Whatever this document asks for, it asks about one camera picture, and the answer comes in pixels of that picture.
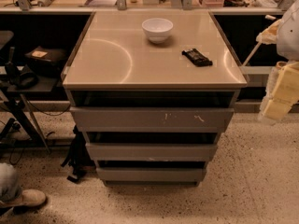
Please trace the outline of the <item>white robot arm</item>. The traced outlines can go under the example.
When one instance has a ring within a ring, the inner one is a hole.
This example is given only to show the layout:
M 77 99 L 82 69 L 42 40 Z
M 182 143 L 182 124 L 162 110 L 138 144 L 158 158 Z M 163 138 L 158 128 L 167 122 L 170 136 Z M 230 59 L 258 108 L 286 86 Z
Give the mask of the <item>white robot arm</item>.
M 299 1 L 296 0 L 281 19 L 259 33 L 256 41 L 275 44 L 278 55 L 287 59 L 271 69 L 260 104 L 258 120 L 274 125 L 299 101 Z

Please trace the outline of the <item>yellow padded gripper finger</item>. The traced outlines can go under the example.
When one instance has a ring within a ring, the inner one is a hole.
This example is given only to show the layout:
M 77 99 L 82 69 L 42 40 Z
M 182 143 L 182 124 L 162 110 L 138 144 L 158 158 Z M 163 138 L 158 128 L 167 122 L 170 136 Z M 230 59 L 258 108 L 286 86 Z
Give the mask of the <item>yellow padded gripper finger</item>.
M 260 104 L 259 121 L 281 121 L 299 101 L 299 62 L 277 62 Z
M 281 20 L 274 21 L 266 29 L 256 36 L 256 41 L 265 45 L 276 44 L 278 37 L 278 26 Z

